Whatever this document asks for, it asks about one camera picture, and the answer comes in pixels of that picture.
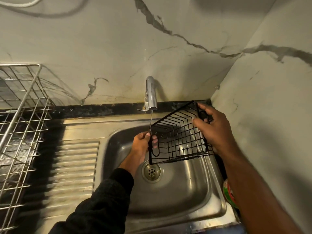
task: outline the drain strainer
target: drain strainer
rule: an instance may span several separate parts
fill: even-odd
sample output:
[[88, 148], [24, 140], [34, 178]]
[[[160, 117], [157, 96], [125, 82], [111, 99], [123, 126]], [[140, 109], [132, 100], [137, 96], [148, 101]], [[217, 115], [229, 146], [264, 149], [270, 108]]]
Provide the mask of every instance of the drain strainer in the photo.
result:
[[148, 161], [143, 164], [142, 175], [143, 178], [146, 178], [148, 181], [157, 181], [161, 173], [161, 169], [157, 164], [150, 165]]

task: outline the black sleeve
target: black sleeve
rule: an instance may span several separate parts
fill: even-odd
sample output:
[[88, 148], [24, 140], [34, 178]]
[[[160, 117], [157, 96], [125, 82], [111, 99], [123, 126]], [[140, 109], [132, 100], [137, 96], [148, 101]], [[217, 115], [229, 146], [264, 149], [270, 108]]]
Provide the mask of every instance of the black sleeve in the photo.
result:
[[125, 169], [115, 169], [92, 196], [81, 202], [66, 221], [57, 222], [49, 234], [123, 234], [134, 184]]

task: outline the person's left hand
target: person's left hand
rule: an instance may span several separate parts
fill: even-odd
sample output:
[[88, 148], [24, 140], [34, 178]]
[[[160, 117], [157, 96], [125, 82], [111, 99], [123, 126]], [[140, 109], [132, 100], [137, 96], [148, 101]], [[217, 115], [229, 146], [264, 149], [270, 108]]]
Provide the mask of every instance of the person's left hand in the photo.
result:
[[119, 168], [127, 170], [134, 177], [139, 165], [144, 162], [150, 137], [151, 134], [147, 131], [136, 135], [133, 139], [129, 155], [121, 163]]

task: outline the chrome faucet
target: chrome faucet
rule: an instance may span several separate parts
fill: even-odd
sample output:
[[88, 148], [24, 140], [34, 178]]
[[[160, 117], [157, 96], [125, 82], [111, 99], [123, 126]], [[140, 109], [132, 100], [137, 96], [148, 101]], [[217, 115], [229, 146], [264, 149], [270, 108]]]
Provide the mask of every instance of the chrome faucet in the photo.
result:
[[144, 108], [138, 109], [139, 111], [145, 111], [146, 113], [150, 113], [152, 110], [157, 110], [157, 98], [155, 91], [155, 80], [152, 76], [148, 76], [146, 78], [145, 84], [145, 99], [144, 99]]

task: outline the metal wire rack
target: metal wire rack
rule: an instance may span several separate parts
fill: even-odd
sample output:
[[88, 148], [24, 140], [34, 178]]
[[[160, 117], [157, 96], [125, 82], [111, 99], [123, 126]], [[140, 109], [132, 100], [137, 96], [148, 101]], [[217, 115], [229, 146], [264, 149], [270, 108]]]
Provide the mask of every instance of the metal wire rack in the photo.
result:
[[0, 233], [15, 228], [37, 145], [51, 119], [54, 104], [41, 85], [41, 69], [40, 64], [0, 65]]
[[193, 118], [211, 119], [191, 101], [151, 126], [158, 139], [157, 148], [149, 141], [150, 164], [169, 163], [209, 156], [213, 149], [202, 133], [193, 126]]

